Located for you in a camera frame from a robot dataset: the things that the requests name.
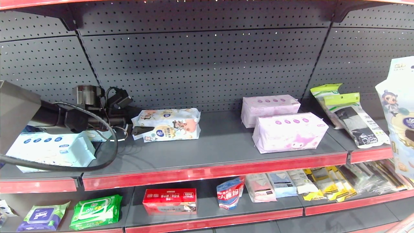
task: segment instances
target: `face mask package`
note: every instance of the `face mask package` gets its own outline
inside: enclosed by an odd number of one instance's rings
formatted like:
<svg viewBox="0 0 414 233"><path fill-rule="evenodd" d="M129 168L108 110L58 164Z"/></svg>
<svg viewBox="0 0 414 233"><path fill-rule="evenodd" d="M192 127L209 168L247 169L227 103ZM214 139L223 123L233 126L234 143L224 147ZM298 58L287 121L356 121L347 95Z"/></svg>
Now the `face mask package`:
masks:
<svg viewBox="0 0 414 233"><path fill-rule="evenodd" d="M297 113L300 106L290 95L243 97L241 121L246 128L254 128L257 117Z"/></svg>
<svg viewBox="0 0 414 233"><path fill-rule="evenodd" d="M65 215L69 203L54 206L33 206L17 231L53 230L55 231Z"/></svg>
<svg viewBox="0 0 414 233"><path fill-rule="evenodd" d="M219 207L224 209L235 209L238 200L243 194L244 177L237 177L217 186L217 198Z"/></svg>
<svg viewBox="0 0 414 233"><path fill-rule="evenodd" d="M390 131L395 171L414 179L414 56L391 60L387 79L375 88Z"/></svg>
<svg viewBox="0 0 414 233"><path fill-rule="evenodd" d="M80 201L69 227L75 231L118 222L122 197L113 195Z"/></svg>
<svg viewBox="0 0 414 233"><path fill-rule="evenodd" d="M141 137L144 142L175 141L198 139L200 135L201 113L196 108L142 110L132 118L133 126L155 127L154 130L140 136L133 135L134 140Z"/></svg>
<svg viewBox="0 0 414 233"><path fill-rule="evenodd" d="M266 173L246 175L246 188L254 203L277 201Z"/></svg>
<svg viewBox="0 0 414 233"><path fill-rule="evenodd" d="M340 84L326 84L311 88L336 129L344 128L358 148L390 144L387 134L362 109L359 93L339 94Z"/></svg>

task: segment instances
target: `yellow label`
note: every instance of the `yellow label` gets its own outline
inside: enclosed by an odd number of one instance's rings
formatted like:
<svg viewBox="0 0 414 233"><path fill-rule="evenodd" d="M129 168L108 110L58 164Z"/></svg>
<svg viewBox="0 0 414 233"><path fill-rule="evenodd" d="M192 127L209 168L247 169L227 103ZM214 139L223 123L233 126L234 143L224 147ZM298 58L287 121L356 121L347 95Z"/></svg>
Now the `yellow label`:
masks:
<svg viewBox="0 0 414 233"><path fill-rule="evenodd" d="M359 102L359 92L342 94L342 95L328 95L324 96L326 105L340 105L348 103L357 103Z"/></svg>
<svg viewBox="0 0 414 233"><path fill-rule="evenodd" d="M338 88L342 85L342 83L337 83L337 84L326 84L326 85L322 85L319 87L313 87L311 88L310 92L315 93L315 92L321 92L321 91L337 91Z"/></svg>

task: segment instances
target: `wet wipes pack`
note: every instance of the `wet wipes pack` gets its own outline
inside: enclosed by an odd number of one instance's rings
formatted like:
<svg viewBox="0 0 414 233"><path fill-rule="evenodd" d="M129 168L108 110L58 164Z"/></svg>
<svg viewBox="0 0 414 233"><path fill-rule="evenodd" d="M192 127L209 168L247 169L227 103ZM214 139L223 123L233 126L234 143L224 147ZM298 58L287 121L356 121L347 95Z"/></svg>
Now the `wet wipes pack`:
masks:
<svg viewBox="0 0 414 233"><path fill-rule="evenodd" d="M87 201L75 206L70 228L76 231L118 222L122 197L113 195Z"/></svg>
<svg viewBox="0 0 414 233"><path fill-rule="evenodd" d="M53 230L55 231L65 214L69 203L54 206L33 206L17 228L17 231Z"/></svg>

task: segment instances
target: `perforated metal backboard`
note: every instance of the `perforated metal backboard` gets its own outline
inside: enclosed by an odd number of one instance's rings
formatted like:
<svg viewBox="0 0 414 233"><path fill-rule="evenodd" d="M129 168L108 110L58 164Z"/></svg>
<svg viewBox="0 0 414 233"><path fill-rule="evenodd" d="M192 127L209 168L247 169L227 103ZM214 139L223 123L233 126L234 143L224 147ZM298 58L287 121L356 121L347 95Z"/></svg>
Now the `perforated metal backboard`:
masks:
<svg viewBox="0 0 414 233"><path fill-rule="evenodd" d="M60 19L17 11L0 12L0 41L70 36Z"/></svg>
<svg viewBox="0 0 414 233"><path fill-rule="evenodd" d="M74 102L73 87L98 84L76 36L2 42L0 49L0 80L45 101Z"/></svg>
<svg viewBox="0 0 414 233"><path fill-rule="evenodd" d="M375 92L387 78L392 58L414 54L414 31L374 28L332 28L309 89L343 83L341 90Z"/></svg>
<svg viewBox="0 0 414 233"><path fill-rule="evenodd" d="M346 7L348 2L341 2L338 8ZM333 27L414 29L414 5L392 4L351 11Z"/></svg>
<svg viewBox="0 0 414 233"><path fill-rule="evenodd" d="M263 29L87 36L104 88L124 88L139 107L301 97L327 29Z"/></svg>
<svg viewBox="0 0 414 233"><path fill-rule="evenodd" d="M100 1L71 5L82 35L328 27L336 1Z"/></svg>

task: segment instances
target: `red shelf edge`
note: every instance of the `red shelf edge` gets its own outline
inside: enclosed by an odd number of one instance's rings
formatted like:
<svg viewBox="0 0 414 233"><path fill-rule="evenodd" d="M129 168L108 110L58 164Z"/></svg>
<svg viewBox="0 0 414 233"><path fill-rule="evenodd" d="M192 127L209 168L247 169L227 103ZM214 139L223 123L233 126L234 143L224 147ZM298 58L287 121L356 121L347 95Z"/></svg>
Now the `red shelf edge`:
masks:
<svg viewBox="0 0 414 233"><path fill-rule="evenodd" d="M396 192L396 193L391 193L391 194L380 195L377 197L369 197L369 198L364 198L364 199L350 200L350 201L345 201L345 202L338 202L338 203L325 204L325 205L319 205L319 206L310 206L310 207L305 207L305 216L315 215L315 214L325 214L325 213L334 212L334 211L370 206L370 205L380 204L380 203L384 203L388 201L395 201L395 200L399 200L399 199L403 199L407 197L413 197L413 196L414 196L414 190L407 190L407 191L401 191L401 192Z"/></svg>
<svg viewBox="0 0 414 233"><path fill-rule="evenodd" d="M362 230L358 230L358 231L352 231L351 233L376 233L379 231L387 231L390 230L393 226L397 225L399 222L395 222L395 223L388 223L385 225L380 225L380 226L374 226L371 228L367 228L367 229L362 229Z"/></svg>
<svg viewBox="0 0 414 233"><path fill-rule="evenodd" d="M272 211L257 214L246 214L222 218L209 218L186 222L175 222L166 224L157 224L151 226L139 226L125 228L126 233L166 233L174 231L195 230L202 228L230 226L244 223L254 223L261 221L269 221L282 218L300 217L303 215L303 208L287 209L280 211Z"/></svg>
<svg viewBox="0 0 414 233"><path fill-rule="evenodd" d="M351 163L362 163L388 158L392 158L391 147L351 152Z"/></svg>
<svg viewBox="0 0 414 233"><path fill-rule="evenodd" d="M323 155L312 158L296 158L287 160L246 163L193 169L147 172L119 176L82 178L85 190L113 189L120 187L142 186L190 180L213 179L254 173L295 170L312 167L324 167L345 164L347 152L336 155Z"/></svg>
<svg viewBox="0 0 414 233"><path fill-rule="evenodd" d="M76 190L74 179L0 181L0 193L75 192Z"/></svg>
<svg viewBox="0 0 414 233"><path fill-rule="evenodd" d="M81 231L82 233L123 233L122 228L119 229L106 229L106 230L94 230L94 231ZM62 232L62 233L73 233L73 231Z"/></svg>

